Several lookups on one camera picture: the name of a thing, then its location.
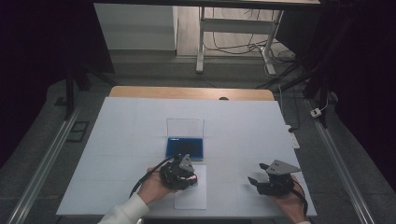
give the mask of human hand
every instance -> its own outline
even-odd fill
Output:
[[[149,204],[160,200],[166,194],[176,192],[176,190],[171,190],[163,185],[161,181],[161,177],[158,171],[154,171],[152,175],[143,182],[140,190],[137,192],[137,195],[145,202],[145,204]]]
[[[295,181],[294,189],[304,196],[303,189],[297,184],[297,178],[292,175],[291,178]],[[272,199],[282,212],[292,221],[292,223],[299,223],[307,221],[304,215],[304,204],[299,197],[293,193],[289,193],[285,196],[268,196]]]

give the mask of white sleeve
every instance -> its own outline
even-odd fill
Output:
[[[126,203],[112,207],[99,224],[136,224],[148,211],[148,206],[134,193]]]

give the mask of white table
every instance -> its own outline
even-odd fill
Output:
[[[103,215],[125,202],[149,166],[164,159],[167,119],[204,119],[206,209],[175,209],[174,195],[146,217],[259,218],[282,216],[248,176],[265,179],[259,163],[299,166],[275,101],[214,101],[107,97],[57,215]],[[302,173],[309,208],[316,211]]]

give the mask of white wall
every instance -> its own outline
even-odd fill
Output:
[[[177,7],[94,6],[109,49],[177,48]]]

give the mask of table leg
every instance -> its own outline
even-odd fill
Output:
[[[283,11],[278,11],[277,15],[275,17],[275,20],[273,21],[273,25],[271,27],[271,31],[268,34],[268,39],[267,39],[267,43],[265,45],[264,48],[261,48],[262,51],[262,57],[264,58],[264,62],[265,62],[265,67],[267,68],[268,71],[268,75],[273,76],[276,74],[274,66],[271,62],[271,57],[269,55],[273,40],[275,38],[275,34],[277,31],[277,27],[279,25],[280,22],[280,18],[282,17],[282,13]]]
[[[205,25],[205,7],[201,7],[201,18],[199,21],[199,44],[197,53],[196,73],[204,72],[204,25]]]

